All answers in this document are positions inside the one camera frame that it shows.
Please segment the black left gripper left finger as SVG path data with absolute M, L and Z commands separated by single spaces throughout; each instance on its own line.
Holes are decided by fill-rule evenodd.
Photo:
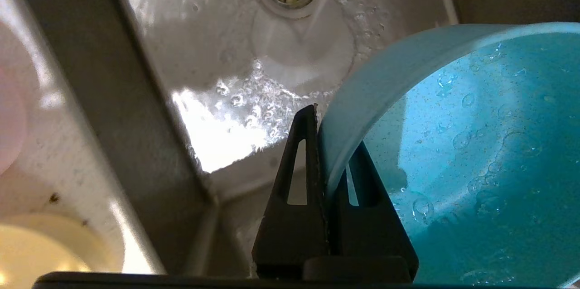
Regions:
M 288 203 L 299 143 L 306 145 L 306 204 Z M 324 182 L 319 163 L 316 105 L 292 120 L 277 175 L 252 248 L 261 279 L 300 280 L 307 260 L 329 252 Z

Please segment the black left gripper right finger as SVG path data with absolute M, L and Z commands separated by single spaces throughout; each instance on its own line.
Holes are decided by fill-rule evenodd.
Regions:
M 329 226 L 332 252 L 364 279 L 415 279 L 418 256 L 364 143 L 339 180 Z

